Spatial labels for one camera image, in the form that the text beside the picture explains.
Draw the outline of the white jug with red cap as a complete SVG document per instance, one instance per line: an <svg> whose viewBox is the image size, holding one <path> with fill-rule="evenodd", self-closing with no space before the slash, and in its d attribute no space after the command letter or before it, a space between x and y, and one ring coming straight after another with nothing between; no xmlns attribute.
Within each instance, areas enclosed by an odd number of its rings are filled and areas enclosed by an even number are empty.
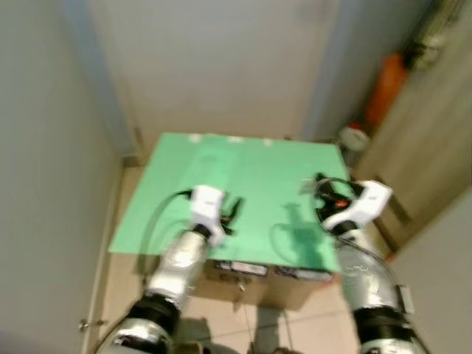
<svg viewBox="0 0 472 354"><path fill-rule="evenodd" d="M338 142L343 151L363 151L370 142L360 122L350 122L339 131Z"/></svg>

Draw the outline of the brown cardboard box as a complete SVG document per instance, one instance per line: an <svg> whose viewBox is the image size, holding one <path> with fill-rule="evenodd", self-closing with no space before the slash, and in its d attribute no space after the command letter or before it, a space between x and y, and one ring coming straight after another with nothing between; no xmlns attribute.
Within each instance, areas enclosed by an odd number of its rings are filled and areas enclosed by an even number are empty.
<svg viewBox="0 0 472 354"><path fill-rule="evenodd" d="M209 260L193 296L240 305L298 310L311 294L334 280L334 273L317 268Z"/></svg>

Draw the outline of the orange bottle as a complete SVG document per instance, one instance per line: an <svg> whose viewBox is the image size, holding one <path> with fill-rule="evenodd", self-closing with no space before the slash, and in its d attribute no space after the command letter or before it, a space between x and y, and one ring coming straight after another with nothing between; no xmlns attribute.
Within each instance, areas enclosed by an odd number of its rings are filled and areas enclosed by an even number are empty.
<svg viewBox="0 0 472 354"><path fill-rule="evenodd" d="M404 57L401 53L391 54L384 58L380 74L364 109L365 122L369 127L380 127L408 75L409 71L405 67Z"/></svg>

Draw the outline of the grey robot left foot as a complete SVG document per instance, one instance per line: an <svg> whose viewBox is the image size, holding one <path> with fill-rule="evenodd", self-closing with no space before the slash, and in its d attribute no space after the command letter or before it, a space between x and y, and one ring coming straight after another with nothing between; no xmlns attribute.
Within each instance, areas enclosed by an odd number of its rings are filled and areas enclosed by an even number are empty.
<svg viewBox="0 0 472 354"><path fill-rule="evenodd" d="M174 345L171 354L213 354L210 347L199 341L182 341Z"/></svg>

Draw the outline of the green table sheet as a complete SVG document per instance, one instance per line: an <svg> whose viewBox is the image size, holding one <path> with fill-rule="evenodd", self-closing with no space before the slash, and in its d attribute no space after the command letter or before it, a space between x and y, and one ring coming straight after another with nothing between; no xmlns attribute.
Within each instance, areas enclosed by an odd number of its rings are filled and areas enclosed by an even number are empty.
<svg viewBox="0 0 472 354"><path fill-rule="evenodd" d="M165 133L122 215L108 250L159 255L189 229L192 213L178 192L209 185L245 198L234 233L210 259L337 272L333 239L299 188L316 174L347 178L336 146L215 134Z"/></svg>

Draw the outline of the wooden cabinet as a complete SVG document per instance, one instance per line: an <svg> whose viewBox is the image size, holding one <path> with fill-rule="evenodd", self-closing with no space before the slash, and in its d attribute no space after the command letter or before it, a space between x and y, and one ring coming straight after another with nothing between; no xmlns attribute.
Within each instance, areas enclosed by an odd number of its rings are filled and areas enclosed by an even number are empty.
<svg viewBox="0 0 472 354"><path fill-rule="evenodd" d="M397 253L471 184L470 0L438 0L354 175L392 189L375 227Z"/></svg>

